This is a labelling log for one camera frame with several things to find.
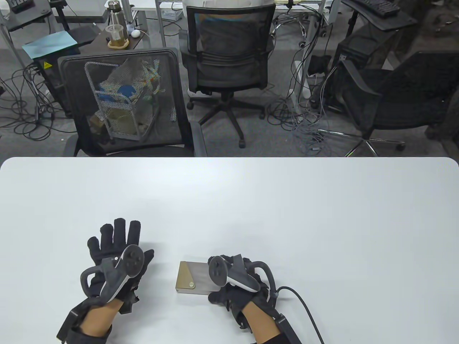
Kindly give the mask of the person's left hand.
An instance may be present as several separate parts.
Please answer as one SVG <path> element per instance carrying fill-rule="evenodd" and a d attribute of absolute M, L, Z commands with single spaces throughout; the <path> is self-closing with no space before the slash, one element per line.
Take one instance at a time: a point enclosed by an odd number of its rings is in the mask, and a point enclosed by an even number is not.
<path fill-rule="evenodd" d="M 88 239 L 87 247 L 95 266 L 99 266 L 105 258 L 121 257 L 122 252 L 131 244 L 139 245 L 141 223 L 138 220 L 131 221 L 128 231 L 125 226 L 125 219 L 115 219 L 113 224 L 106 223 L 100 228 L 100 238 L 92 236 Z M 153 249 L 144 251 L 144 264 L 139 274 L 130 278 L 114 297 L 123 303 L 120 314 L 131 313 L 132 305 L 138 302 L 135 291 L 153 258 Z"/>

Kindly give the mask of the person's right hand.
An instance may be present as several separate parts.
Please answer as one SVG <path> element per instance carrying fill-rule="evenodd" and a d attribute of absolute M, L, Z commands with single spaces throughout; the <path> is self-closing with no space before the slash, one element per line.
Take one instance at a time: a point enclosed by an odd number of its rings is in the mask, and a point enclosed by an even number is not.
<path fill-rule="evenodd" d="M 208 295 L 209 302 L 231 312 L 240 329 L 251 329 L 242 312 L 250 302 L 273 319 L 279 316 L 275 281 L 266 263 L 251 262 L 241 254 L 217 255 L 208 259 L 208 272 L 211 281 L 220 287 Z"/>

